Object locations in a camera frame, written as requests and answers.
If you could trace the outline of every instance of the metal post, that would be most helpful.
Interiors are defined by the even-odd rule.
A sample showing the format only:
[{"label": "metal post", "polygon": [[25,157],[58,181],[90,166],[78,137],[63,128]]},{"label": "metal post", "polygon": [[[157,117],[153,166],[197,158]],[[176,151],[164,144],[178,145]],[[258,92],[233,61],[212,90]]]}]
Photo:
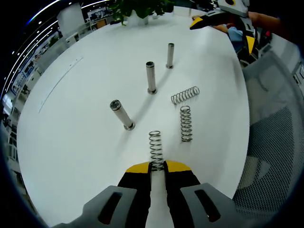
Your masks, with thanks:
[{"label": "metal post", "polygon": [[147,77],[148,77],[148,93],[155,94],[157,92],[156,85],[155,85],[155,70],[154,70],[154,63],[147,62]]},{"label": "metal post", "polygon": [[168,44],[168,59],[167,59],[167,65],[166,65],[166,67],[168,69],[173,68],[173,53],[174,53],[174,44],[169,43]]},{"label": "metal post", "polygon": [[110,108],[124,124],[123,126],[126,130],[134,129],[135,123],[129,118],[128,114],[125,112],[124,107],[122,106],[119,100],[112,101],[110,104]]}]

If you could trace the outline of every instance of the green leaves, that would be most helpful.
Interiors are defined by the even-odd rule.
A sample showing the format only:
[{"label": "green leaves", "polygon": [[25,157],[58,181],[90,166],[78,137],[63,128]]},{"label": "green leaves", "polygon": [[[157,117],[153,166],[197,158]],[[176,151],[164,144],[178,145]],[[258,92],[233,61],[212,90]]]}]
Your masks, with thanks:
[{"label": "green leaves", "polygon": [[144,19],[155,12],[157,15],[164,14],[165,3],[173,3],[169,0],[116,0],[111,6],[113,17],[119,18],[123,24],[124,17],[129,17],[135,10],[138,17]]}]

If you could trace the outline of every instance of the white tabletop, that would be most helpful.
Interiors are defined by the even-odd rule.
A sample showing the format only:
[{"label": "white tabletop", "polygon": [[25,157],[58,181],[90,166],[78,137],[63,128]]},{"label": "white tabletop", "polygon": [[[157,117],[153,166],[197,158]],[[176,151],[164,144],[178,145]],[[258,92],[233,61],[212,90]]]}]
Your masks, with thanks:
[{"label": "white tabletop", "polygon": [[[189,30],[191,22],[166,14],[146,27],[105,26],[65,51],[37,82],[18,123],[18,156],[29,196],[49,226],[74,220],[126,169],[149,161],[153,130],[161,131],[165,159],[185,163],[201,183],[233,197],[249,137],[245,81],[227,35]],[[171,70],[168,43],[175,44]],[[147,61],[155,63],[155,95],[147,93]],[[181,143],[182,105],[170,97],[192,86],[200,94],[182,105],[191,106],[193,140]],[[136,122],[133,131],[110,109],[115,99]],[[151,196],[146,227],[172,227],[162,172],[152,176]]]}]

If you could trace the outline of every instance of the coil spring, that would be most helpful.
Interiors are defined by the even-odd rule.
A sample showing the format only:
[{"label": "coil spring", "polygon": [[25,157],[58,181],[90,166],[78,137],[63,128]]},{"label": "coil spring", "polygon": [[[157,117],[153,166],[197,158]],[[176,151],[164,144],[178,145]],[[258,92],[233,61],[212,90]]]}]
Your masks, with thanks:
[{"label": "coil spring", "polygon": [[149,133],[149,136],[152,171],[163,170],[161,132],[152,131]]},{"label": "coil spring", "polygon": [[180,108],[180,122],[181,122],[181,140],[183,142],[190,142],[192,140],[192,121],[189,106]]},{"label": "coil spring", "polygon": [[191,87],[187,90],[184,90],[178,94],[175,94],[171,96],[171,101],[173,104],[177,105],[185,100],[188,100],[189,98],[192,98],[196,95],[200,94],[200,89],[196,86]]}]

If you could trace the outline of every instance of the gray mesh chair back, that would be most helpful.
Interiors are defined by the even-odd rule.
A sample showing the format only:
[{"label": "gray mesh chair back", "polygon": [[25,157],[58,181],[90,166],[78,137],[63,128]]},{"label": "gray mesh chair back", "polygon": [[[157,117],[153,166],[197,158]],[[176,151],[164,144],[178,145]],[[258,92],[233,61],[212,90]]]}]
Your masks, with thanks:
[{"label": "gray mesh chair back", "polygon": [[247,160],[233,198],[248,219],[268,221],[283,205],[304,164],[304,100],[271,51],[243,70],[250,109]]}]

